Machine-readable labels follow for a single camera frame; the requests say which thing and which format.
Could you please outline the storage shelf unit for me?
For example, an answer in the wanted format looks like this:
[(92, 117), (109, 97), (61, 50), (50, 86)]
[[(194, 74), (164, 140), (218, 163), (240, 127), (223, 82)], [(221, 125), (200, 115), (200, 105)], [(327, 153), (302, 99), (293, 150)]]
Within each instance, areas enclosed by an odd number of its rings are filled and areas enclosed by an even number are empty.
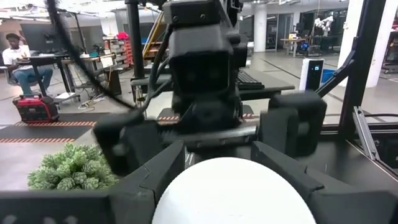
[(125, 32), (119, 32), (116, 35), (103, 35), (103, 40), (105, 54), (113, 54), (116, 69), (130, 70), (134, 62), (129, 35)]

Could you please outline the black background desk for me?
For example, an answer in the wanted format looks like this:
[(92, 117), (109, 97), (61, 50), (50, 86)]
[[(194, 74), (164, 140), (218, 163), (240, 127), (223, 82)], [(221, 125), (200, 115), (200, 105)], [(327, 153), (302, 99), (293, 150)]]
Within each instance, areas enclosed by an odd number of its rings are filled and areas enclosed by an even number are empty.
[(63, 61), (67, 59), (67, 55), (57, 55), (57, 54), (48, 54), (48, 55), (39, 55), (39, 56), (31, 56), (27, 59), (18, 60), (17, 63), (19, 65), (31, 65), (34, 69), (35, 76), (37, 77), (37, 82), (40, 87), (40, 91), (42, 96), (46, 96), (47, 92), (43, 86), (43, 83), (40, 79), (39, 71), (37, 67), (44, 65), (56, 64), (58, 69), (60, 70), (62, 81), (65, 87), (65, 93), (58, 95), (55, 97), (55, 101), (60, 103), (65, 100), (70, 100), (76, 98), (80, 101), (80, 94), (75, 92), (75, 86), (73, 84), (73, 77), (68, 71), (68, 66), (63, 65)]

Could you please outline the white tower air purifier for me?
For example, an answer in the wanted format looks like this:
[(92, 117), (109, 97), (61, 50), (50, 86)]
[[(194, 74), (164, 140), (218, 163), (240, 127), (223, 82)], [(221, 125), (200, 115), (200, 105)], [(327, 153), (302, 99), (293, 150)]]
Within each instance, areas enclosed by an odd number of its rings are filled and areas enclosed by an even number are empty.
[(305, 58), (302, 61), (299, 90), (317, 90), (321, 85), (323, 58)]

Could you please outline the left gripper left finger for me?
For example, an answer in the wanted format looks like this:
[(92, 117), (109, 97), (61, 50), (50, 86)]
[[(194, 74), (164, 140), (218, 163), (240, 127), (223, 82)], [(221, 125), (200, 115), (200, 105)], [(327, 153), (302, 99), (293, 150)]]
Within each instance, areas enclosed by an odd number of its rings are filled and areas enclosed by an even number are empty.
[(185, 145), (175, 141), (108, 190), (0, 192), (0, 224), (151, 224), (184, 169)]

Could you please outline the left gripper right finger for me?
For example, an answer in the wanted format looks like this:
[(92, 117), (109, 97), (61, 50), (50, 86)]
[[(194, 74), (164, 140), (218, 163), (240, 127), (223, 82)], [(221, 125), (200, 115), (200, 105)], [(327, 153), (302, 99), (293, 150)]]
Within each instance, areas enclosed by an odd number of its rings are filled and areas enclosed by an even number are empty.
[(252, 143), (251, 160), (281, 175), (317, 224), (398, 224), (398, 190), (352, 187), (258, 141)]

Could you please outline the wide amber pill bottle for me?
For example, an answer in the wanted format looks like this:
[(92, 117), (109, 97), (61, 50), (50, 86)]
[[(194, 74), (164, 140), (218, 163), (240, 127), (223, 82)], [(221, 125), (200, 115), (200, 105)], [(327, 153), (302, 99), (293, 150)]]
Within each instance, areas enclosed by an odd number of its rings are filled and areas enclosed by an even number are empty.
[(317, 224), (298, 191), (270, 168), (221, 157), (180, 173), (151, 224)]

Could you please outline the black computer monitor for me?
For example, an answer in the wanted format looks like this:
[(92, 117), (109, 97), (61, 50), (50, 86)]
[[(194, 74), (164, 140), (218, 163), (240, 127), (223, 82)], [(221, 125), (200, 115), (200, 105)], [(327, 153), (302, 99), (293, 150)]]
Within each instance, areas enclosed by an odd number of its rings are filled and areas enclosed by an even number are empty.
[(21, 24), (27, 45), (43, 54), (65, 52), (61, 37), (51, 24)]

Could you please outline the black mat red striped edge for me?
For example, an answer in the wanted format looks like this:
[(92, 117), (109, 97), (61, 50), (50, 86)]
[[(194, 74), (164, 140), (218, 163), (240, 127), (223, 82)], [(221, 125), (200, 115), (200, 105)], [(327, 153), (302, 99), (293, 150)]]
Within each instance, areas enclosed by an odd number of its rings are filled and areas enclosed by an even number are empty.
[[(52, 123), (23, 123), (22, 121), (0, 129), (0, 143), (53, 143), (73, 142), (90, 131), (94, 125), (106, 117), (107, 113), (66, 113), (60, 115), (60, 120)], [(211, 131), (208, 133), (183, 133), (175, 131), (178, 116), (163, 113), (157, 121), (151, 121), (134, 128), (123, 128), (122, 138), (152, 140), (158, 139), (162, 144), (174, 141), (186, 142), (212, 141), (214, 139), (240, 138), (252, 136), (256, 132), (259, 117), (252, 113), (243, 114), (241, 124), (233, 129)]]

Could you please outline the potted green succulent plant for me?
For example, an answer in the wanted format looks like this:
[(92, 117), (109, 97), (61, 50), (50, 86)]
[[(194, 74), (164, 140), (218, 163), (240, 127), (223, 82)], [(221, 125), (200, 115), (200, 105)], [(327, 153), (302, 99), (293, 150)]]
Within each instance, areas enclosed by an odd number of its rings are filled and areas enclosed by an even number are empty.
[(46, 154), (27, 180), (34, 190), (103, 190), (119, 182), (119, 177), (96, 145), (67, 143), (62, 151)]

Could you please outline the person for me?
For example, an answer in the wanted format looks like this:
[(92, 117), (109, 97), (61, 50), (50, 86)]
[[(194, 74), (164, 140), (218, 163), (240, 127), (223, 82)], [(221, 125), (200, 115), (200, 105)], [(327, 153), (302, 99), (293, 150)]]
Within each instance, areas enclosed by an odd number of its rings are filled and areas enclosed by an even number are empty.
[(15, 33), (7, 34), (6, 40), (10, 47), (2, 52), (4, 65), (8, 68), (11, 79), (21, 87), (23, 94), (31, 95), (30, 84), (37, 81), (33, 66), (18, 63), (30, 57), (29, 46), (21, 45), (21, 38)]

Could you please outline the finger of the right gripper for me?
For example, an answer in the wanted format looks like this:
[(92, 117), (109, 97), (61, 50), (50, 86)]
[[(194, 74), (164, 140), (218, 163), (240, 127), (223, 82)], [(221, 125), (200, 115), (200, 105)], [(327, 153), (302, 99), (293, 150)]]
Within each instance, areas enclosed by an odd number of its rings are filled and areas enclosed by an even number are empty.
[(156, 120), (130, 111), (103, 116), (93, 133), (112, 172), (127, 176), (163, 150), (158, 127)]
[(290, 157), (309, 156), (317, 148), (326, 109), (314, 91), (274, 95), (259, 117), (259, 141)]

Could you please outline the blue storage bin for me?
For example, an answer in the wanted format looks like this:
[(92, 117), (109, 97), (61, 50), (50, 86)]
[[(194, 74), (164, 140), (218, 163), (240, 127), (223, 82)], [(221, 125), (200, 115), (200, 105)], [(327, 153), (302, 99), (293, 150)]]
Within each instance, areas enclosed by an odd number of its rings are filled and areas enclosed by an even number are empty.
[(329, 79), (333, 77), (335, 70), (332, 69), (323, 69), (321, 75), (321, 84), (324, 85)]

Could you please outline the black round pole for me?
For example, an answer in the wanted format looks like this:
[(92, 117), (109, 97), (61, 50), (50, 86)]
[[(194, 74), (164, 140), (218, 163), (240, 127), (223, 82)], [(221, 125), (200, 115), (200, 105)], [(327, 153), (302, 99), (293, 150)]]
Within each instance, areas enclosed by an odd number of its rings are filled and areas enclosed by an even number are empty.
[(134, 61), (134, 76), (144, 78), (144, 60), (142, 55), (142, 42), (139, 23), (139, 0), (125, 0), (127, 10), (127, 24), (130, 31), (132, 56)]

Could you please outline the dark grey side desk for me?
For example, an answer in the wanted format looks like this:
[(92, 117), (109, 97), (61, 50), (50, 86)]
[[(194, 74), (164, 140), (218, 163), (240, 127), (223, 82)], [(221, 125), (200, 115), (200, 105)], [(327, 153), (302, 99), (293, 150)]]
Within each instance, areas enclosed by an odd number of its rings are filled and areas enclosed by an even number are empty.
[[(269, 75), (265, 74), (264, 72), (260, 72), (257, 70), (250, 70), (250, 69), (242, 69), (242, 70), (246, 71), (250, 75), (260, 75), (262, 78), (265, 78), (265, 81), (261, 82), (265, 86), (264, 89), (261, 89), (261, 90), (239, 90), (240, 99), (243, 101), (267, 99), (267, 98), (272, 97), (273, 95), (281, 94), (282, 91), (295, 89), (295, 87), (293, 85), (290, 85), (287, 82), (282, 81), (278, 78), (269, 76)], [(171, 77), (172, 76), (170, 74), (161, 74), (156, 82), (156, 87), (159, 87), (161, 84), (168, 81)], [(148, 85), (149, 85), (149, 76), (147, 76), (145, 78), (132, 78), (131, 79), (132, 89), (134, 89), (135, 86), (143, 86), (143, 92), (147, 93)]]

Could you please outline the red and black floor device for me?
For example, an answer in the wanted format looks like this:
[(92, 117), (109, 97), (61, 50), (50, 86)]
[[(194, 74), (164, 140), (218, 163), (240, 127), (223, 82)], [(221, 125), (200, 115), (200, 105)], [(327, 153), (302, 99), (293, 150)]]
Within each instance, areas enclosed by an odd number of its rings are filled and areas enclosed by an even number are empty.
[(49, 96), (42, 96), (40, 93), (20, 95), (12, 102), (24, 123), (52, 123), (59, 119), (54, 99)]

